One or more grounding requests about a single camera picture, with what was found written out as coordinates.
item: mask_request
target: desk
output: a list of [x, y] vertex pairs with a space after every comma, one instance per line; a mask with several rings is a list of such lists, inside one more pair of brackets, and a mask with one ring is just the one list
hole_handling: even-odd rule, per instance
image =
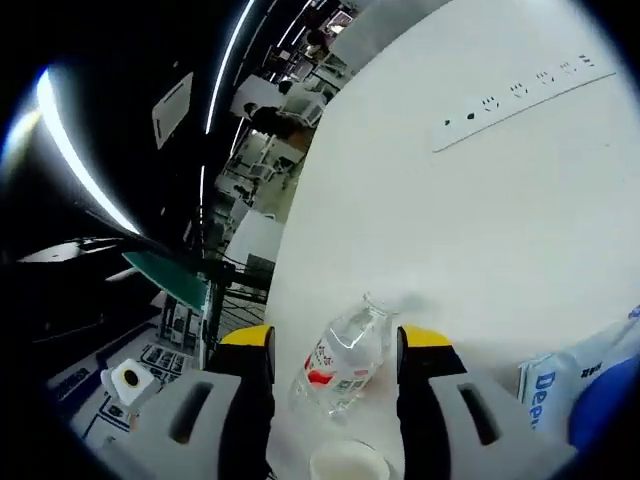
[[607, 55], [593, 32], [570, 3], [454, 0], [328, 105], [267, 305], [277, 332], [267, 459], [279, 479], [307, 478], [311, 449], [332, 435], [360, 438], [403, 471], [393, 361], [345, 431], [310, 433], [287, 409], [327, 322], [367, 290], [418, 294], [423, 311], [399, 322], [440, 330], [468, 368], [511, 391], [520, 361], [638, 304], [640, 117], [621, 67], [442, 152], [429, 140], [470, 94], [535, 78], [563, 53]]

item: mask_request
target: cable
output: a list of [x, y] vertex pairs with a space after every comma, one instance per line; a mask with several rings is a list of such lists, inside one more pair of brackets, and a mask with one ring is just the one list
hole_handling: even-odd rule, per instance
[[237, 319], [239, 319], [239, 320], [242, 320], [242, 321], [243, 321], [243, 322], [245, 322], [247, 325], [250, 325], [250, 326], [254, 326], [254, 325], [255, 325], [255, 323], [251, 323], [251, 322], [250, 322], [249, 320], [247, 320], [246, 318], [242, 318], [241, 316], [236, 315], [235, 313], [232, 313], [232, 312], [230, 312], [230, 311], [228, 311], [228, 310], [224, 310], [224, 309], [223, 309], [223, 313], [226, 313], [227, 315], [231, 315], [232, 317], [235, 317], [235, 318], [237, 318]]
[[246, 263], [242, 263], [242, 262], [239, 262], [238, 260], [234, 260], [233, 258], [228, 257], [226, 254], [222, 253], [220, 250], [216, 250], [216, 252], [217, 252], [217, 253], [219, 253], [220, 255], [222, 255], [224, 258], [226, 258], [226, 259], [227, 259], [227, 260], [229, 260], [230, 262], [237, 263], [238, 265], [241, 265], [241, 266], [245, 267], [245, 268], [242, 270], [243, 272], [244, 272], [247, 268], [250, 268], [251, 270], [255, 270], [255, 271], [258, 271], [258, 272], [265, 272], [265, 273], [268, 273], [269, 275], [273, 275], [273, 271], [272, 271], [272, 270], [266, 270], [266, 269], [264, 269], [264, 268], [256, 268], [256, 267], [247, 267], [247, 264], [246, 264]]
[[242, 306], [238, 306], [238, 307], [225, 307], [227, 310], [236, 310], [238, 308], [240, 309], [245, 309], [245, 308], [254, 308], [255, 312], [259, 312], [259, 313], [264, 313], [264, 309], [261, 309], [260, 307], [258, 307], [257, 305], [247, 305], [246, 307], [242, 307]]
[[231, 292], [231, 293], [240, 293], [242, 295], [247, 295], [247, 296], [252, 296], [253, 298], [257, 299], [257, 300], [266, 300], [267, 296], [266, 295], [256, 295], [253, 293], [247, 293], [244, 290], [240, 290], [239, 288], [227, 288], [227, 293]]
[[255, 313], [253, 313], [253, 312], [249, 311], [249, 310], [247, 309], [247, 307], [243, 307], [242, 305], [238, 305], [238, 304], [233, 303], [233, 302], [229, 302], [229, 303], [230, 303], [231, 305], [233, 305], [235, 308], [239, 308], [239, 309], [241, 309], [241, 310], [244, 310], [244, 311], [245, 311], [245, 312], [247, 312], [249, 315], [251, 315], [251, 316], [253, 316], [253, 317], [257, 318], [258, 320], [260, 320], [260, 322], [264, 322], [264, 319], [263, 319], [263, 318], [260, 318], [260, 317], [259, 317], [258, 315], [256, 315]]

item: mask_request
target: ceiling light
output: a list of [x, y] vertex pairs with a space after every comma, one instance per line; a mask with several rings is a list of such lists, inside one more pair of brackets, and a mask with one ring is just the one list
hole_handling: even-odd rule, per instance
[[302, 35], [304, 33], [304, 31], [307, 29], [307, 27], [302, 27], [300, 29], [300, 31], [298, 32], [298, 35], [296, 35], [296, 38], [293, 39], [293, 42], [291, 42], [291, 45], [295, 45], [296, 42], [298, 41], [298, 39], [300, 38], [300, 35]]
[[238, 141], [238, 135], [240, 135], [240, 129], [242, 128], [244, 120], [244, 117], [242, 117], [240, 119], [240, 123], [238, 124], [238, 130], [236, 130], [236, 136], [233, 137], [233, 143], [231, 144], [231, 150], [229, 151], [229, 158], [233, 157], [233, 151], [236, 149], [236, 142]]
[[140, 232], [133, 224], [125, 218], [125, 216], [116, 208], [116, 206], [107, 198], [102, 189], [91, 177], [78, 154], [71, 145], [71, 140], [67, 136], [67, 132], [62, 126], [58, 109], [56, 108], [55, 96], [53, 94], [53, 86], [49, 78], [49, 71], [46, 70], [36, 87], [36, 95], [40, 104], [42, 118], [47, 125], [54, 142], [58, 146], [60, 153], [71, 168], [71, 171], [80, 180], [80, 183], [89, 192], [89, 194], [100, 204], [102, 208], [113, 218], [120, 226], [126, 228], [130, 232], [140, 235]]
[[229, 39], [229, 44], [227, 45], [227, 50], [224, 52], [224, 57], [222, 57], [222, 63], [220, 64], [220, 70], [218, 71], [218, 78], [216, 78], [216, 83], [213, 86], [213, 94], [211, 95], [211, 106], [209, 107], [209, 116], [207, 117], [207, 126], [205, 128], [205, 134], [209, 133], [211, 130], [211, 119], [213, 118], [213, 107], [216, 104], [216, 99], [218, 98], [218, 90], [220, 89], [220, 84], [222, 83], [222, 77], [224, 76], [224, 71], [227, 69], [227, 62], [229, 61], [229, 56], [231, 55], [231, 50], [233, 50], [233, 46], [236, 43], [236, 39], [238, 38], [238, 33], [240, 33], [240, 29], [242, 28], [242, 24], [247, 18], [249, 14], [249, 10], [255, 3], [256, 0], [249, 0], [247, 6], [244, 7], [244, 11], [242, 15], [240, 15], [240, 19], [236, 24], [236, 28], [234, 28], [233, 33], [231, 34], [231, 38]]
[[282, 45], [282, 42], [284, 42], [284, 39], [287, 38], [287, 35], [289, 35], [289, 31], [293, 28], [293, 25], [298, 21], [298, 19], [300, 18], [300, 15], [302, 15], [302, 12], [304, 12], [306, 10], [306, 8], [311, 5], [312, 0], [309, 0], [304, 7], [302, 7], [302, 10], [300, 10], [300, 13], [298, 13], [298, 15], [296, 15], [296, 18], [293, 19], [293, 22], [291, 22], [291, 24], [289, 25], [289, 27], [285, 30], [284, 35], [282, 36], [282, 38], [280, 39], [280, 41], [278, 42], [277, 47], [280, 48], [280, 46]]

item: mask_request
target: chair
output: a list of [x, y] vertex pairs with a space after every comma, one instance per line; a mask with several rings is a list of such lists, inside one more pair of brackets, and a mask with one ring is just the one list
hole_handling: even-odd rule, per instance
[[285, 99], [281, 111], [296, 117], [308, 127], [314, 127], [324, 113], [324, 107], [321, 93], [306, 92], [304, 95]]

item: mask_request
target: white package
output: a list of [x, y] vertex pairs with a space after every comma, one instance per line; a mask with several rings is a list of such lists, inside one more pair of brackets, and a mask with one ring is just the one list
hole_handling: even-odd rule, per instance
[[518, 399], [534, 430], [567, 440], [574, 402], [608, 368], [640, 353], [640, 306], [627, 319], [565, 350], [520, 365]]

